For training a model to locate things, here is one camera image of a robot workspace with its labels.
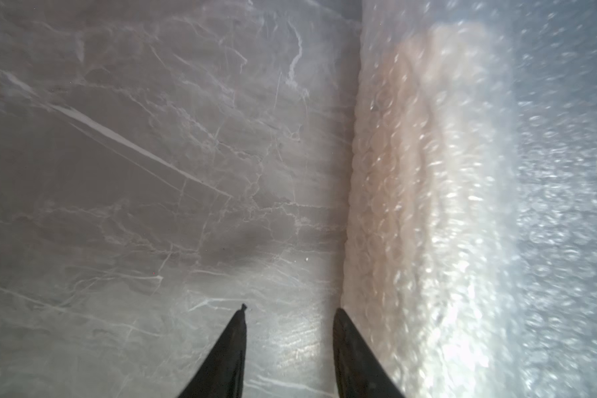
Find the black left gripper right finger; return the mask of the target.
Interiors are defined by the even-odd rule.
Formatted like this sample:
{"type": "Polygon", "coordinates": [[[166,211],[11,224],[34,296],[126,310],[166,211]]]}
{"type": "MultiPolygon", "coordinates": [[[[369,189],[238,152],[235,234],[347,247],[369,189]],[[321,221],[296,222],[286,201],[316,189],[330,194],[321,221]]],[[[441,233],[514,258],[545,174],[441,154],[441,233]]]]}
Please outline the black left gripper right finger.
{"type": "Polygon", "coordinates": [[[343,308],[333,320],[333,361],[341,398],[404,398],[343,308]]]}

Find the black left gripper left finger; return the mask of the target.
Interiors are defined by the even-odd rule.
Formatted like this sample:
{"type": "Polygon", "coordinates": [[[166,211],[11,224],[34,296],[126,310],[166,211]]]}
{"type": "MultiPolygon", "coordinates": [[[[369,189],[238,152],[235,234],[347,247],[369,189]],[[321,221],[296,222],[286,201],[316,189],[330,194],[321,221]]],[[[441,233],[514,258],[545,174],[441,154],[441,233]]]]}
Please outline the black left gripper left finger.
{"type": "Polygon", "coordinates": [[[247,326],[243,304],[178,398],[241,398],[244,388],[247,326]]]}

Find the clear bubble wrap sheet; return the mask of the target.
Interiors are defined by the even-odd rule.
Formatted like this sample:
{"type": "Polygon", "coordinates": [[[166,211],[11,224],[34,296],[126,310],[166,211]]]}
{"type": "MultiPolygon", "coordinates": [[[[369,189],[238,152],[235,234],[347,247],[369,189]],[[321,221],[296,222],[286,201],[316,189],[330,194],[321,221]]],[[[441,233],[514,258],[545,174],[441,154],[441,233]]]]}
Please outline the clear bubble wrap sheet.
{"type": "Polygon", "coordinates": [[[406,397],[597,397],[597,1],[366,1],[342,305],[406,397]]]}

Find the white fluted vase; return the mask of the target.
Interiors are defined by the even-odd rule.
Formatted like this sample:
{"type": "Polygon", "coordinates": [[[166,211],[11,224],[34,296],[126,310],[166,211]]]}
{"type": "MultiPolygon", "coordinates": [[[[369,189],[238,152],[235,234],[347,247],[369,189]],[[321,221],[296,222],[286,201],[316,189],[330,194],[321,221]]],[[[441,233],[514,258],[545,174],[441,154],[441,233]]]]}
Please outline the white fluted vase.
{"type": "Polygon", "coordinates": [[[343,308],[407,397],[509,397],[507,63],[482,23],[367,36],[343,308]]]}

